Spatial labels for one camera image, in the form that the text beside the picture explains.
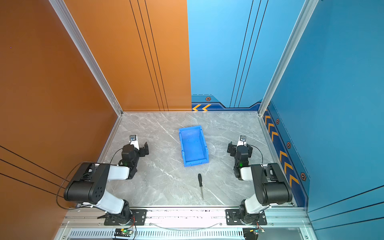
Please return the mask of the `black handled screwdriver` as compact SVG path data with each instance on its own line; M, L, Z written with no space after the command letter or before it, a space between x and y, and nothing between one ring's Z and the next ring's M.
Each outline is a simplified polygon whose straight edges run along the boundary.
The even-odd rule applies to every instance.
M200 190L201 190L201 197L202 197L202 200L203 200L204 199L203 179L202 179L202 175L201 174L198 174L198 181L199 181L199 187L200 187Z

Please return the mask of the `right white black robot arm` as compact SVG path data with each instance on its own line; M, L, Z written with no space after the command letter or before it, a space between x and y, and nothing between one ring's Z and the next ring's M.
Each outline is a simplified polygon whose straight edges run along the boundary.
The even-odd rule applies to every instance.
M293 200L292 189L277 163L249 164L253 147L239 141L228 144L227 152L234 157L234 174L240 181L250 181L254 194L243 200L236 218L244 225L254 225L271 205L282 205Z

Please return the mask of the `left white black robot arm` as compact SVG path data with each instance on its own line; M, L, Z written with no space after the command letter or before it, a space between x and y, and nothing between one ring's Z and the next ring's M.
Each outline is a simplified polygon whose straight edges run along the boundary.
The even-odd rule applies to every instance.
M139 159L149 154L148 143L138 146L131 141L122 148L122 159L118 164L96 164L82 162L64 190L67 202L80 204L81 208L96 208L104 212L98 219L104 225L134 225L136 218L127 200L120 199L106 190L108 181L131 180L137 173Z

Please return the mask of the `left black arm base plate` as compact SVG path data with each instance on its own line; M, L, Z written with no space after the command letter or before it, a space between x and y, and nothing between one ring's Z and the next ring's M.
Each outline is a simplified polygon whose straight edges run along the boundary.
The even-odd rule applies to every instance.
M147 218L146 209L133 209L118 215L105 214L105 226L143 226Z

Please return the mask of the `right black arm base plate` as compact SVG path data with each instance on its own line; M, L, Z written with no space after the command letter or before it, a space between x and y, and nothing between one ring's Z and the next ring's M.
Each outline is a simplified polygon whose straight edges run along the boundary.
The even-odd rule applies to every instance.
M239 209L226 209L226 223L229 226L237 226L237 225L259 225L266 226L267 218L264 212L259 214L248 214L243 213Z

